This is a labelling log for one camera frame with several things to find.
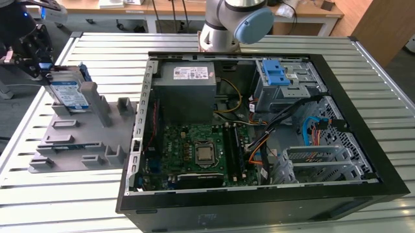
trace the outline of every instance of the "power supply label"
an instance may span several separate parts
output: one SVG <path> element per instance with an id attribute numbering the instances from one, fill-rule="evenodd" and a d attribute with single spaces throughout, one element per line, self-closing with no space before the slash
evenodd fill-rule
<path id="1" fill-rule="evenodd" d="M 50 82 L 50 88 L 66 108 L 88 108 L 88 102 L 79 91 L 79 85 L 75 81 Z"/>
<path id="2" fill-rule="evenodd" d="M 176 67 L 173 79 L 208 79 L 208 68 Z"/>

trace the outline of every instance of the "ram slot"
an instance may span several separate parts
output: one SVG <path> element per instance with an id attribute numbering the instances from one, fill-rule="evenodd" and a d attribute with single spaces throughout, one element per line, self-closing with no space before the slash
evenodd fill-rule
<path id="1" fill-rule="evenodd" d="M 223 126 L 223 142 L 227 158 L 228 180 L 239 181 L 244 177 L 244 161 L 236 127 L 229 125 Z"/>

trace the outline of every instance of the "table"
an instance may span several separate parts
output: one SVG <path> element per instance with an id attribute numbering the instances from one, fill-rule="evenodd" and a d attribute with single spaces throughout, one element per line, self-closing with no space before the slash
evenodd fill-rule
<path id="1" fill-rule="evenodd" d="M 108 101 L 139 101 L 148 51 L 197 51 L 193 34 L 73 35 L 56 61 L 89 68 Z M 415 106 L 357 42 L 345 37 L 267 36 L 243 52 L 323 54 L 409 191 L 332 222 L 261 226 L 233 232 L 349 233 L 415 231 Z M 29 160 L 53 111 L 41 88 L 0 156 L 0 231 L 135 233 L 115 213 L 121 170 L 30 174 Z"/>
<path id="2" fill-rule="evenodd" d="M 320 23 L 323 24 L 319 31 L 319 36 L 329 36 L 331 31 L 335 27 L 337 19 L 343 17 L 340 9 L 335 6 L 331 11 L 320 9 L 323 0 L 316 0 L 316 6 L 313 3 L 299 4 L 296 7 L 297 23 Z M 163 20 L 172 20 L 172 5 L 167 0 L 155 0 L 156 10 L 159 18 Z M 204 21 L 205 15 L 205 4 L 200 2 L 185 1 L 185 9 L 188 14 L 188 20 Z M 180 0 L 175 1 L 176 19 L 185 20 L 184 7 Z M 277 10 L 277 6 L 271 7 L 272 12 Z M 153 10 L 153 4 L 149 3 L 147 8 L 147 26 L 149 33 L 156 33 L 156 15 Z M 292 23 L 293 19 L 275 16 L 275 22 Z"/>
<path id="3" fill-rule="evenodd" d="M 99 9 L 97 0 L 58 0 L 61 5 L 68 10 L 69 18 L 104 18 L 104 19 L 144 19 L 147 20 L 148 33 L 156 33 L 156 15 L 153 4 L 151 0 L 147 0 L 143 5 L 125 5 L 124 8 L 115 9 Z M 343 17 L 343 13 L 335 6 L 331 11 L 320 9 L 323 0 L 316 0 L 315 6 L 311 2 L 307 4 L 299 4 L 296 8 L 297 23 L 320 23 L 323 24 L 319 36 L 329 36 L 329 33 L 335 27 L 337 19 Z M 155 0 L 156 10 L 160 20 L 172 20 L 172 5 L 168 0 Z M 188 20 L 204 21 L 205 4 L 203 2 L 192 2 L 185 0 L 185 8 L 188 14 Z M 180 0 L 175 0 L 176 19 L 185 20 L 184 7 Z M 276 12 L 277 6 L 271 7 L 271 10 Z M 37 7 L 29 8 L 30 14 L 38 16 Z M 275 22 L 292 23 L 293 19 L 275 16 Z"/>

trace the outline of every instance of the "green circuit board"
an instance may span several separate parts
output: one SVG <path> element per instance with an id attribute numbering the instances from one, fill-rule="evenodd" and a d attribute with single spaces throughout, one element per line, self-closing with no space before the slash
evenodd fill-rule
<path id="1" fill-rule="evenodd" d="M 241 144 L 249 143 L 248 129 L 237 127 Z M 197 144 L 212 144 L 215 149 L 215 163 L 209 166 L 196 164 Z M 256 185 L 256 170 L 247 170 L 247 177 L 239 181 L 228 180 L 223 129 L 220 125 L 168 126 L 163 132 L 161 174 L 183 174 L 191 172 L 215 172 L 224 174 L 224 186 Z M 156 190 L 165 190 L 163 175 L 152 176 Z"/>

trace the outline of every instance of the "metal slotted table surface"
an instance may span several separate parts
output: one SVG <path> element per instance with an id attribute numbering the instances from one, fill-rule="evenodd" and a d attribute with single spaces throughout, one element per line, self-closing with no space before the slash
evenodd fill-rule
<path id="1" fill-rule="evenodd" d="M 271 36 L 244 52 L 323 54 L 348 96 L 405 181 L 405 197 L 333 222 L 217 230 L 232 232 L 415 232 L 415 108 L 357 42 L 348 38 Z M 56 64 L 89 68 L 108 101 L 137 101 L 148 51 L 197 51 L 196 35 L 84 33 L 70 37 Z M 30 174 L 34 148 L 52 118 L 41 88 L 0 157 L 0 231 L 137 232 L 115 213 L 121 170 Z"/>

